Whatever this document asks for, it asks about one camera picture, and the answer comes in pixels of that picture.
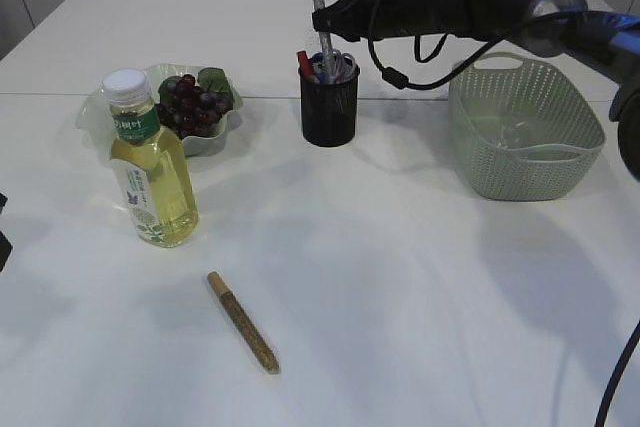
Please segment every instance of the bottle cap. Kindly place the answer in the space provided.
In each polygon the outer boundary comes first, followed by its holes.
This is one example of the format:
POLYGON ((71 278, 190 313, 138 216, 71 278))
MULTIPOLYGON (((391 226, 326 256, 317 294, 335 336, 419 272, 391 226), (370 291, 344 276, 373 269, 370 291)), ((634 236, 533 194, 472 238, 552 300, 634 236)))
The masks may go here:
POLYGON ((133 106, 151 97, 151 84, 140 70, 117 70, 102 81, 102 93, 112 105, 133 106))

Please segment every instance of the green leaf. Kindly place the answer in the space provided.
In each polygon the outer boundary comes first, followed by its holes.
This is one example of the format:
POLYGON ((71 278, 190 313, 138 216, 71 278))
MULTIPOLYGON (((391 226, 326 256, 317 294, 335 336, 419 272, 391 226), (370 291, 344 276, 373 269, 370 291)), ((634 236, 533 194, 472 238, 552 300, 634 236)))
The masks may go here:
POLYGON ((232 102, 234 101, 231 86, 224 75, 224 70, 215 67, 207 67, 198 72, 198 84, 205 92, 216 92, 232 102))
POLYGON ((167 83, 170 80, 175 80, 176 82, 178 82, 182 77, 178 76, 178 75, 172 75, 171 77, 167 77, 166 79, 164 79, 164 81, 162 82, 162 84, 160 84, 160 87, 158 88, 158 94, 160 94, 160 102, 161 103, 167 103, 165 101, 169 101, 171 100, 171 97, 174 97, 173 94, 170 94, 169 92, 167 92, 167 83))

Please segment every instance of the red grapes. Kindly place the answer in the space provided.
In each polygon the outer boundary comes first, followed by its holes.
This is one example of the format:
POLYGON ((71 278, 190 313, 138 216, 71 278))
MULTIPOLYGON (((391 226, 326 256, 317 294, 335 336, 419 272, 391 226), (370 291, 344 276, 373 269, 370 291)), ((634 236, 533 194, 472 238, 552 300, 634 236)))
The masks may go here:
POLYGON ((222 116, 233 109, 230 99, 205 92, 190 74, 165 81, 165 93, 162 103, 156 104, 160 123, 181 139, 191 135, 211 137, 222 116))

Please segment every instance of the green plastic basket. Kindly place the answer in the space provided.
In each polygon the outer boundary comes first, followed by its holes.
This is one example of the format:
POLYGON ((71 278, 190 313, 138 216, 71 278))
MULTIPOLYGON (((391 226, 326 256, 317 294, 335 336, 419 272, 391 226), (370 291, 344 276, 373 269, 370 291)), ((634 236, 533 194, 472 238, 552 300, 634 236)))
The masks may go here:
POLYGON ((556 67, 511 53, 485 55, 449 87, 455 155, 480 195, 537 201, 566 195, 604 145, 600 122, 556 67), (481 68, 508 58, 519 66, 481 68))

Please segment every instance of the cable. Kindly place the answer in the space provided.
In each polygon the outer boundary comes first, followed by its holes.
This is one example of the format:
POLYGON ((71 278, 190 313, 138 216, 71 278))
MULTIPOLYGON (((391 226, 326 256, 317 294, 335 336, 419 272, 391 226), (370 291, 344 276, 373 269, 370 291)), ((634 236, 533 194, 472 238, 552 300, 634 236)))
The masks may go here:
POLYGON ((622 379, 624 369, 627 367, 627 364, 633 355, 633 351, 638 345, 638 341, 640 341, 640 322, 638 322, 638 325, 636 325, 631 337, 629 337, 627 345, 624 346, 624 349, 620 354, 620 358, 613 369, 613 373, 609 378, 607 388, 605 389, 602 400, 600 401, 600 408, 598 409, 598 415, 596 416, 595 427, 604 427, 604 423, 607 420, 607 414, 609 413, 609 407, 613 401, 613 396, 616 393, 620 379, 622 379))
POLYGON ((385 67, 380 62, 378 55, 376 54, 375 46, 373 43, 373 31, 375 27, 376 17, 378 15, 378 9, 380 8, 380 4, 382 0, 376 0, 376 3, 373 5, 373 9, 371 10, 371 18, 369 19, 369 30, 367 34, 367 47, 369 49, 369 55, 371 56, 371 60, 373 61, 376 68, 382 73, 382 78, 389 82, 391 85, 398 89, 412 89, 412 90, 434 90, 443 85, 451 82, 458 75, 460 75, 467 67, 473 64, 476 60, 478 60, 484 53, 488 50, 492 49, 496 45, 498 45, 503 40, 508 39, 509 37, 517 34, 523 29, 532 27, 537 24, 542 24, 544 22, 550 22, 552 20, 562 20, 562 19, 570 19, 573 17, 578 17, 580 15, 584 15, 588 11, 570 11, 570 12, 556 12, 554 14, 544 15, 541 17, 536 17, 534 19, 529 19, 520 24, 515 25, 510 28, 507 32, 500 34, 495 39, 487 42, 478 50, 476 50, 473 54, 471 54, 465 61, 460 63, 455 69, 453 69, 449 74, 445 75, 441 79, 432 82, 430 84, 414 84, 409 82, 409 78, 404 75, 402 72, 394 69, 393 67, 385 67))
POLYGON ((436 45, 436 48, 433 49, 433 52, 431 52, 428 57, 421 59, 420 50, 422 49, 420 48, 420 40, 422 39, 422 36, 416 35, 416 38, 413 41, 413 56, 415 57, 416 62, 418 62, 419 64, 428 64, 433 59, 435 59, 438 55, 440 55, 440 52, 444 47, 444 43, 447 41, 447 37, 449 37, 449 34, 444 34, 442 37, 440 37, 440 40, 438 41, 438 45, 436 45))

